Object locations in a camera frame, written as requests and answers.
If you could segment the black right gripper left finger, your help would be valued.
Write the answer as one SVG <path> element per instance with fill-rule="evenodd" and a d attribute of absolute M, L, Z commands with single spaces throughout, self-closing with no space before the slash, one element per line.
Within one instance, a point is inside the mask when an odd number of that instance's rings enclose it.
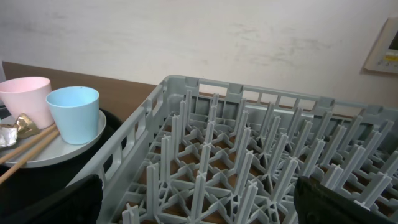
<path fill-rule="evenodd" d="M 2 224 L 96 223 L 103 199 L 103 181 L 88 175 L 64 189 L 1 218 Z"/>

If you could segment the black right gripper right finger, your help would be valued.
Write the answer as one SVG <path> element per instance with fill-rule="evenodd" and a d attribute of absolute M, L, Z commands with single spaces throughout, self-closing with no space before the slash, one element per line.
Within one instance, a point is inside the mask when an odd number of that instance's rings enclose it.
<path fill-rule="evenodd" d="M 294 206 L 299 224 L 393 224 L 304 176 L 297 179 Z"/>

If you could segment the wooden chopstick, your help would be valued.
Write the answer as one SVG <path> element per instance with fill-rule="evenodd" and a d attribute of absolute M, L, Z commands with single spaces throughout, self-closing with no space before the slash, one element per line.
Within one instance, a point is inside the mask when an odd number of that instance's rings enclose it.
<path fill-rule="evenodd" d="M 29 161 L 31 158 L 35 157 L 45 147 L 47 147 L 59 134 L 60 134 L 59 130 L 56 129 L 54 132 L 52 132 L 49 135 L 49 137 L 46 137 L 36 147 L 31 149 L 23 158 L 21 158 L 15 165 L 13 165 L 6 173 L 4 173 L 1 176 L 0 183 L 2 184 L 8 178 L 10 178 L 10 176 L 12 176 L 18 169 L 20 169 L 27 161 Z"/>
<path fill-rule="evenodd" d="M 31 139 L 29 142 L 22 144 L 21 146 L 17 147 L 14 149 L 12 152 L 6 154 L 1 158 L 1 163 L 5 163 L 9 159 L 17 156 L 18 154 L 24 152 L 28 148 L 32 147 L 33 145 L 37 144 L 39 141 L 43 140 L 44 137 L 48 136 L 49 134 L 53 133 L 54 131 L 57 130 L 57 126 L 55 124 L 51 125 L 49 128 L 45 129 L 38 135 L 36 135 L 33 139 Z"/>

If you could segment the gold foil wrapper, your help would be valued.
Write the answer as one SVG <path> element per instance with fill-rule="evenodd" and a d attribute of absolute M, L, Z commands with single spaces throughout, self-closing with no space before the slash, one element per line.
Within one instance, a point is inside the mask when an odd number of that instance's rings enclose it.
<path fill-rule="evenodd" d="M 22 113 L 14 124 L 1 124 L 1 148 L 13 146 L 18 139 L 25 139 L 39 133 L 40 130 L 36 124 Z"/>

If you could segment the blue plastic cup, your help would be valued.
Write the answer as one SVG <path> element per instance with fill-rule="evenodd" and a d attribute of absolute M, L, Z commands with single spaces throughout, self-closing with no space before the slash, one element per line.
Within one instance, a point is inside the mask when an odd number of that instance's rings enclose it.
<path fill-rule="evenodd" d="M 86 144 L 96 137 L 99 101 L 99 92 L 86 86 L 60 88 L 46 96 L 49 110 L 66 143 Z"/>

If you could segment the pink plastic cup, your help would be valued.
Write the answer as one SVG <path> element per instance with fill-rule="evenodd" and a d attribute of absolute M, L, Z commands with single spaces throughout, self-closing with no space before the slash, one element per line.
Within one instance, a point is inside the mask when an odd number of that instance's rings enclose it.
<path fill-rule="evenodd" d="M 54 123 L 46 102 L 51 91 L 48 78 L 15 78 L 1 83 L 1 100 L 13 118 L 24 113 L 39 129 L 45 129 Z"/>

